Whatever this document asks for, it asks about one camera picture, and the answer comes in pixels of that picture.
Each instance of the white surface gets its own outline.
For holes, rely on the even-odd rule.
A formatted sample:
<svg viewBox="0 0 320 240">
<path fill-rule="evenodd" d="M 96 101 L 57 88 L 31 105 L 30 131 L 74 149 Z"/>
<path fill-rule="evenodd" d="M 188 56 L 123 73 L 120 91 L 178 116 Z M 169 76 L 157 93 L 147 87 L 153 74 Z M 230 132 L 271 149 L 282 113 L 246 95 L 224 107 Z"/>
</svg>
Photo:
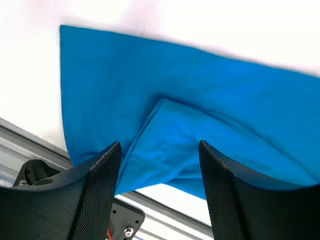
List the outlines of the white surface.
<svg viewBox="0 0 320 240">
<path fill-rule="evenodd" d="M 61 24 L 181 43 L 320 76 L 319 12 L 315 0 L 0 0 L 0 117 L 66 150 Z M 163 190 L 150 187 L 144 193 L 165 201 Z M 169 206 L 181 196 L 174 192 L 166 196 Z M 189 206 L 182 206 L 188 212 Z M 208 219 L 207 211 L 203 214 Z"/>
<path fill-rule="evenodd" d="M 200 222 L 211 225 L 206 200 L 164 184 L 141 188 L 137 191 L 172 209 L 192 216 Z"/>
</svg>

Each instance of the cable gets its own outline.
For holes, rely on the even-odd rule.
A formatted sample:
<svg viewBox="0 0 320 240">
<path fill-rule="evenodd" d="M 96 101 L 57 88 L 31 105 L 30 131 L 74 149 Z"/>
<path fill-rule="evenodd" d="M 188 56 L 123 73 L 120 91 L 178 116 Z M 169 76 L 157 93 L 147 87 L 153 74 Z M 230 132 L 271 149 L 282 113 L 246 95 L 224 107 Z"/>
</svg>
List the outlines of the cable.
<svg viewBox="0 0 320 240">
<path fill-rule="evenodd" d="M 106 231 L 106 233 L 108 234 L 108 239 L 109 239 L 109 240 L 112 240 L 110 228 L 108 228 L 108 230 Z"/>
</svg>

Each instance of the bolt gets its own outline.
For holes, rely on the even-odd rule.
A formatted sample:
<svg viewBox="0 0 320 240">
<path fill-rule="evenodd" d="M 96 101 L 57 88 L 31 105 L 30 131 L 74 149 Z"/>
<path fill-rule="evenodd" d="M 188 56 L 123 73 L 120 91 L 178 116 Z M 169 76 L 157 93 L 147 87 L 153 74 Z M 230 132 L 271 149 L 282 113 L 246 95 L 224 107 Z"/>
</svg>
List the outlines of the bolt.
<svg viewBox="0 0 320 240">
<path fill-rule="evenodd" d="M 134 234 L 134 229 L 130 226 L 128 226 L 125 230 L 124 230 L 124 235 L 126 237 L 131 237 Z"/>
</svg>

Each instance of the blue cloth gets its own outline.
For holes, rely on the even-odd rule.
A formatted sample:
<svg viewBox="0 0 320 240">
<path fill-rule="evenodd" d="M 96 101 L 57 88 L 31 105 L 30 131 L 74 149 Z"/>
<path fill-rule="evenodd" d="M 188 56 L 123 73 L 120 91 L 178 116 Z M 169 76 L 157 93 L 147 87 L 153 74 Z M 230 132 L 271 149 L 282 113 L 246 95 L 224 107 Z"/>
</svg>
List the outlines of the blue cloth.
<svg viewBox="0 0 320 240">
<path fill-rule="evenodd" d="M 70 26 L 60 47 L 72 163 L 120 141 L 117 194 L 165 183 L 205 198 L 200 140 L 268 176 L 320 182 L 320 79 Z"/>
</svg>

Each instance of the metal frame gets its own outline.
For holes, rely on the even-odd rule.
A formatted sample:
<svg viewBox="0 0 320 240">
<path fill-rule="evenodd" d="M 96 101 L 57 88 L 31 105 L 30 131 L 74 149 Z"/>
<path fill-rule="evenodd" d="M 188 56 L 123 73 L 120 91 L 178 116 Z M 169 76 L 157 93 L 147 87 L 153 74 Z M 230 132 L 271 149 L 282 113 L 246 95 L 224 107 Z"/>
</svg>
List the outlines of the metal frame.
<svg viewBox="0 0 320 240">
<path fill-rule="evenodd" d="M 0 118 L 0 151 L 7 153 L 10 156 L 14 156 L 17 159 L 25 162 L 31 159 L 41 159 L 45 161 L 49 166 L 64 171 L 72 167 L 70 158 L 67 152 L 52 145 L 51 143 L 44 141 L 43 139 L 13 125 L 12 123 Z M 0 165 L 2 173 L 5 177 L 15 178 L 18 172 L 9 169 L 5 166 Z M 145 206 L 146 208 L 160 213 L 161 215 L 170 218 L 181 225 L 187 226 L 188 228 L 195 230 L 201 235 L 205 236 L 206 239 L 213 239 L 211 226 L 206 225 L 190 216 L 187 216 L 179 211 L 176 211 L 166 205 L 161 204 L 136 191 L 127 192 L 121 195 L 125 199 L 128 199 L 138 205 Z M 178 227 L 172 226 L 165 221 L 161 221 L 151 215 L 146 215 L 146 218 L 165 226 L 187 239 L 200 240 L 194 234 L 182 230 Z M 150 236 L 154 239 L 165 240 L 165 238 L 155 235 L 145 229 L 140 230 L 141 233 Z"/>
</svg>

